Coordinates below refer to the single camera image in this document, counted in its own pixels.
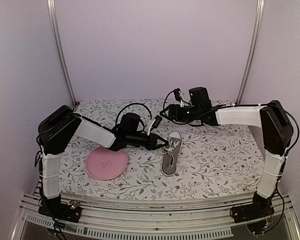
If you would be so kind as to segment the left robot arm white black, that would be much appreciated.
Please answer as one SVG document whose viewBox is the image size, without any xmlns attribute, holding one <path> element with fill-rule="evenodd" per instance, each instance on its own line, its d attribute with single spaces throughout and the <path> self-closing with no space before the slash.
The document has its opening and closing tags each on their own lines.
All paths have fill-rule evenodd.
<svg viewBox="0 0 300 240">
<path fill-rule="evenodd" d="M 78 223 L 80 220 L 82 208 L 79 202 L 62 203 L 59 190 L 59 165 L 62 153 L 72 137 L 89 140 L 113 152 L 127 146 L 157 150 L 169 144 L 164 138 L 152 133 L 152 129 L 157 128 L 161 120 L 160 116 L 152 118 L 148 131 L 143 132 L 138 129 L 142 121 L 135 113 L 126 113 L 122 118 L 116 118 L 115 126 L 110 129 L 74 112 L 67 105 L 54 111 L 39 124 L 36 137 L 40 148 L 35 160 L 40 182 L 39 214 L 51 217 L 54 221 Z"/>
</svg>

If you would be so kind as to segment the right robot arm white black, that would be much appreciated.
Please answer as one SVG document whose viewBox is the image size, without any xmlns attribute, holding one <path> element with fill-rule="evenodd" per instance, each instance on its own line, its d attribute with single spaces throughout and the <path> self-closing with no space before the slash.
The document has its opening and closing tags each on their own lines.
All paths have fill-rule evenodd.
<svg viewBox="0 0 300 240">
<path fill-rule="evenodd" d="M 201 125 L 209 126 L 244 125 L 261 128 L 265 164 L 260 182 L 252 203 L 233 206 L 230 216 L 235 223 L 242 223 L 274 214 L 272 198 L 279 192 L 278 184 L 284 173 L 286 159 L 295 145 L 291 142 L 294 134 L 292 115 L 283 109 L 278 100 L 261 104 L 213 106 L 207 89 L 195 87 L 189 90 L 191 103 L 183 106 L 180 90 L 175 89 L 172 93 L 178 103 L 163 105 L 159 114 L 175 124 L 188 125 L 200 121 Z"/>
</svg>

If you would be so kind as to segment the grey sneaker with red sole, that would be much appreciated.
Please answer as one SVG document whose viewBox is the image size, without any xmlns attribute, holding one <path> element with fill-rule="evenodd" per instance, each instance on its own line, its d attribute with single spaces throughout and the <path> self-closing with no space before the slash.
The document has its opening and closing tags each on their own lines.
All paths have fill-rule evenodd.
<svg viewBox="0 0 300 240">
<path fill-rule="evenodd" d="M 168 135 L 167 140 L 168 145 L 162 150 L 161 170 L 165 175 L 170 176 L 176 172 L 178 154 L 183 145 L 183 138 L 178 131 L 173 131 Z"/>
</svg>

